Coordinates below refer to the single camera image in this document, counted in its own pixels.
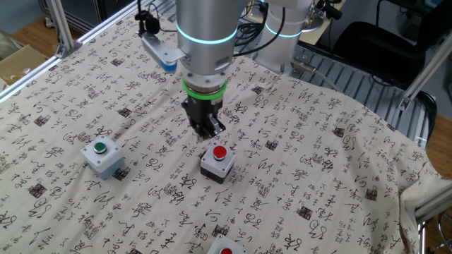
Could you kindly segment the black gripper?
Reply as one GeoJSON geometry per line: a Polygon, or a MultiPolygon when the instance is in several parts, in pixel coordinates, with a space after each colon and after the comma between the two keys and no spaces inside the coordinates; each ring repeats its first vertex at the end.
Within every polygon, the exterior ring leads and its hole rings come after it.
{"type": "Polygon", "coordinates": [[[225,130],[225,126],[217,118],[222,107],[222,97],[207,100],[187,97],[182,102],[182,107],[198,137],[213,138],[225,130]]]}

